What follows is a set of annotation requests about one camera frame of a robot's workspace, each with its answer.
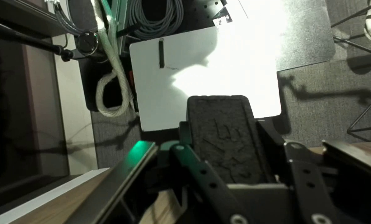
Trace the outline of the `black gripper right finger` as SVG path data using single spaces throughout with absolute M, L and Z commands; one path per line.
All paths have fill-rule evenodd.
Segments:
M 258 129 L 269 168 L 293 189 L 308 222 L 371 224 L 371 153 L 336 141 L 315 153 L 285 141 L 270 122 L 259 121 Z

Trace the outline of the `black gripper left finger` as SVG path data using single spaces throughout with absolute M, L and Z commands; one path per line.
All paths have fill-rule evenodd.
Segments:
M 101 184 L 81 203 L 65 224 L 102 224 L 123 200 L 135 180 L 157 157 L 166 156 L 171 175 L 181 184 L 191 184 L 208 203 L 212 219 L 219 224 L 252 224 L 247 209 L 232 194 L 227 184 L 213 168 L 202 162 L 192 148 L 179 141 L 158 146 L 150 141 L 138 141 Z

